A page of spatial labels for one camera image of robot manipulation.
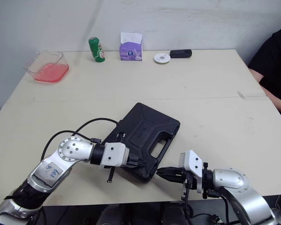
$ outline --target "black wire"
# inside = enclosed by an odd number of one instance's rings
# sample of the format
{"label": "black wire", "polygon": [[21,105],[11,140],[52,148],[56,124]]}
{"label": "black wire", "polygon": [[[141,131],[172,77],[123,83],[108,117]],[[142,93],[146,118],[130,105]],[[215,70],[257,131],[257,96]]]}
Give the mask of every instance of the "black wire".
{"label": "black wire", "polygon": [[72,130],[62,130],[62,131],[59,131],[59,132],[57,132],[55,135],[53,135],[53,136],[50,138],[50,140],[48,141],[48,143],[46,144],[46,146],[45,146],[45,148],[44,148],[44,150],[43,150],[42,156],[41,156],[41,161],[44,159],[45,154],[46,154],[46,151],[47,151],[47,148],[49,147],[51,141],[52,141],[57,135],[60,135],[60,134],[62,134],[62,133],[73,133],[73,134],[76,133],[77,135],[83,137],[84,139],[86,139],[86,140],[88,140],[88,141],[91,140],[90,138],[88,138],[88,137],[86,137],[86,136],[84,136],[84,135],[82,135],[82,134],[80,134],[80,133],[78,133],[78,132],[76,132],[76,131],[72,131]]}
{"label": "black wire", "polygon": [[65,211],[63,212],[63,214],[61,215],[61,217],[59,218],[59,220],[57,221],[56,225],[60,224],[62,218],[65,216],[65,214],[67,213],[68,209],[70,206],[67,206],[67,208],[65,209]]}
{"label": "black wire", "polygon": [[228,202],[227,202],[227,199],[221,195],[221,198],[224,200],[225,202],[225,207],[226,207],[226,225],[230,225],[230,222],[229,222],[229,208],[228,208]]}
{"label": "black wire", "polygon": [[234,225],[234,224],[240,224],[240,221],[239,221],[239,220],[235,220],[235,221],[232,221],[232,222],[230,223],[230,225]]}
{"label": "black wire", "polygon": [[83,124],[82,126],[80,126],[77,130],[76,130],[76,132],[79,132],[82,128],[84,128],[86,125],[88,125],[89,123],[92,123],[92,122],[95,122],[95,121],[98,121],[98,120],[106,120],[106,121],[109,121],[109,122],[113,122],[113,123],[115,123],[117,126],[118,126],[118,128],[119,128],[119,132],[121,132],[121,131],[123,131],[123,129],[122,129],[122,126],[118,123],[118,122],[116,122],[115,120],[112,120],[112,119],[109,119],[109,118],[95,118],[95,119],[92,119],[92,120],[90,120],[90,121],[87,121],[85,124]]}
{"label": "black wire", "polygon": [[47,225],[47,215],[46,215],[45,209],[42,207],[41,211],[43,213],[44,225]]}
{"label": "black wire", "polygon": [[186,187],[185,191],[185,199],[184,199],[184,215],[189,225],[193,225],[191,222],[191,218],[188,213],[188,195],[189,195],[189,187]]}
{"label": "black wire", "polygon": [[208,214],[208,213],[200,213],[200,214],[194,215],[194,216],[193,216],[193,217],[191,217],[191,218],[195,218],[195,217],[202,216],[202,215],[206,215],[206,216],[210,216],[210,217],[212,217],[212,215],[211,215],[211,214]]}

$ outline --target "black shirt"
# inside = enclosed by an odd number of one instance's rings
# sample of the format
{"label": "black shirt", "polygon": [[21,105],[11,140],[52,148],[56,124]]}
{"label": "black shirt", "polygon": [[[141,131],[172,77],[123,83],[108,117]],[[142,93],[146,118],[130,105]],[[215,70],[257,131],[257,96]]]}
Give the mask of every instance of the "black shirt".
{"label": "black shirt", "polygon": [[260,85],[281,99],[281,30],[261,46],[249,68],[262,74]]}

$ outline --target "green soda can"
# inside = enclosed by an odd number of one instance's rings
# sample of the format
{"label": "green soda can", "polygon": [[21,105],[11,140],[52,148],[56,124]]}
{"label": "green soda can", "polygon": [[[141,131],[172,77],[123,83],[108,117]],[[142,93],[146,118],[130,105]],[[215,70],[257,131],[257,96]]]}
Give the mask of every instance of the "green soda can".
{"label": "green soda can", "polygon": [[96,62],[103,62],[105,60],[104,51],[97,37],[92,37],[89,39],[89,47]]}

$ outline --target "white table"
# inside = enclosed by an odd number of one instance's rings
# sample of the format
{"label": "white table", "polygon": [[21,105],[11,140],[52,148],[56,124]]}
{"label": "white table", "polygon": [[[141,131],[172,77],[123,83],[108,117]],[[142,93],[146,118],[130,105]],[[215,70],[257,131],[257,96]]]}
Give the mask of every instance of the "white table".
{"label": "white table", "polygon": [[[234,50],[193,51],[190,59],[120,61],[107,52],[95,63],[89,52],[66,52],[69,73],[57,84],[22,78],[0,111],[0,202],[25,180],[56,132],[96,117],[122,119],[142,102],[181,122],[159,167],[177,166],[194,149],[209,169],[235,167],[262,195],[281,194],[281,116]],[[81,132],[104,139],[114,128],[97,122]],[[55,151],[65,135],[48,149]],[[45,205],[83,205],[178,200],[182,185],[154,176],[141,183],[117,169],[79,163]],[[190,200],[201,199],[195,191]]]}

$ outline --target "pink liquid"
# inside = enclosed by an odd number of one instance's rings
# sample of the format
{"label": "pink liquid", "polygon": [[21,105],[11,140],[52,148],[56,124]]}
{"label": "pink liquid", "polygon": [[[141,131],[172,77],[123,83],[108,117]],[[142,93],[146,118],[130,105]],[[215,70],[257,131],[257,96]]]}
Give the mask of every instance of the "pink liquid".
{"label": "pink liquid", "polygon": [[36,81],[56,83],[60,81],[66,72],[69,70],[69,65],[48,63],[44,65],[34,76]]}

